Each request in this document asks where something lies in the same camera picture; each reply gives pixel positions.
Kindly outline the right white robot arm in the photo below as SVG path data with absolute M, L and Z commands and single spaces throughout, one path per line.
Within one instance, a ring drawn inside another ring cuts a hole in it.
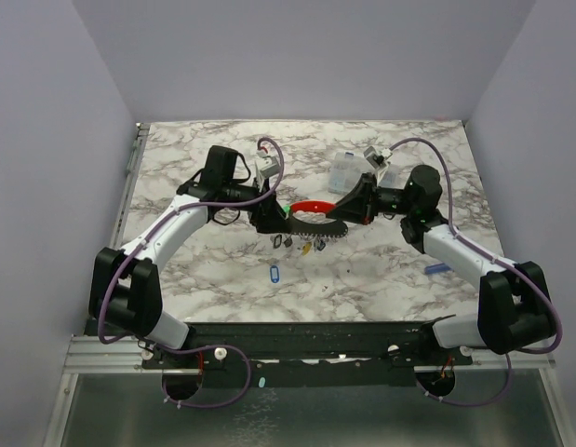
M 427 165 L 415 167 L 402 189 L 380 187 L 374 175 L 365 173 L 327 214 L 351 224 L 370 224 L 379 214 L 400 216 L 402 236 L 410 246 L 447 265 L 477 290 L 474 314 L 429 323 L 427 335 L 417 342 L 419 357 L 437 364 L 460 346 L 506 354 L 557 338 L 559 324 L 541 268 L 499 257 L 463 237 L 438 210 L 441 195 L 440 175 Z

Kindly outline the blue key tag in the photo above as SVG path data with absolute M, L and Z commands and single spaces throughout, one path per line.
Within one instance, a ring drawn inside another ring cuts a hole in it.
M 277 284 L 280 281 L 280 270 L 277 265 L 271 265 L 269 268 L 270 280 L 273 284 Z

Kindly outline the bunch of silver keys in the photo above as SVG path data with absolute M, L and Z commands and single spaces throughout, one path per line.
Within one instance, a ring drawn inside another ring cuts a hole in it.
M 328 245 L 328 242 L 322 237 L 293 237 L 281 234 L 270 236 L 270 241 L 274 250 L 295 251 L 300 256 L 321 252 Z

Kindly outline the red black key holder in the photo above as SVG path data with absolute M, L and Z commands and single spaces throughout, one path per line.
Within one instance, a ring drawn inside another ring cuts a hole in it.
M 335 206 L 333 202 L 308 199 L 288 206 L 292 236 L 322 237 L 328 241 L 346 237 L 348 234 L 346 223 L 325 216 Z

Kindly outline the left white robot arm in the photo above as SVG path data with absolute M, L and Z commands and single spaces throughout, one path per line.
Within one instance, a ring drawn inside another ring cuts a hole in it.
M 147 230 L 118 250 L 104 248 L 97 254 L 88 310 L 97 320 L 101 343 L 119 341 L 119 336 L 106 334 L 106 327 L 112 325 L 124 336 L 162 345 L 163 356 L 175 367 L 193 361 L 195 345 L 187 339 L 189 327 L 165 311 L 159 273 L 218 211 L 255 214 L 276 204 L 275 191 L 285 171 L 283 151 L 269 137 L 258 140 L 257 151 L 258 163 L 247 177 L 237 179 L 235 166 L 243 155 L 211 146 L 205 166 L 177 189 L 167 210 Z

